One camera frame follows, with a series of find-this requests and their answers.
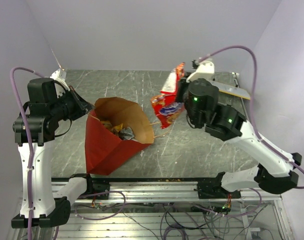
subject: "red paper bag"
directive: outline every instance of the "red paper bag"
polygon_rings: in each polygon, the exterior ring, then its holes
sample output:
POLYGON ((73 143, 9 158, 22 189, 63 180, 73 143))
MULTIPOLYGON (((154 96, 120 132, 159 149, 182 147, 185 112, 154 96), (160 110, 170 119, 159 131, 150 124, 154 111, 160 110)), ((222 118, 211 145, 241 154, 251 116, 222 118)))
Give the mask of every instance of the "red paper bag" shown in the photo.
POLYGON ((109 175, 154 142, 150 121, 136 102, 119 97, 99 98, 90 115, 85 130, 87 173, 109 175), (130 127, 135 140, 121 140, 107 130, 100 120, 109 120, 113 126, 123 124, 124 128, 130 127))

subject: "red snack package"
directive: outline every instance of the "red snack package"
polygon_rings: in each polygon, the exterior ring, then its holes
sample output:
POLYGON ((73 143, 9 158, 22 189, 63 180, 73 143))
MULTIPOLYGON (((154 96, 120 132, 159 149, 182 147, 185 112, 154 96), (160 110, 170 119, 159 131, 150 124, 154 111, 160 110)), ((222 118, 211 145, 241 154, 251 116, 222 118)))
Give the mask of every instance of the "red snack package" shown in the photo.
POLYGON ((154 113, 161 122, 161 128, 170 126, 184 110, 184 104, 175 102, 178 91, 178 81, 184 76, 184 65, 182 62, 167 77, 162 90, 162 94, 151 98, 151 105, 154 113))

